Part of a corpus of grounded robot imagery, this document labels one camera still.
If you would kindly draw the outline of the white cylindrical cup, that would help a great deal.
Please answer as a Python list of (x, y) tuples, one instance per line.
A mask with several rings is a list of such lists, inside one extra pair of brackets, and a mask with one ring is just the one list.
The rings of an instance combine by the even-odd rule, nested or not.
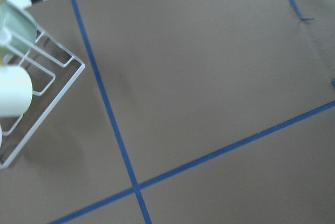
[(1, 118), (24, 114), (32, 101), (32, 81), (17, 65), (1, 66)]

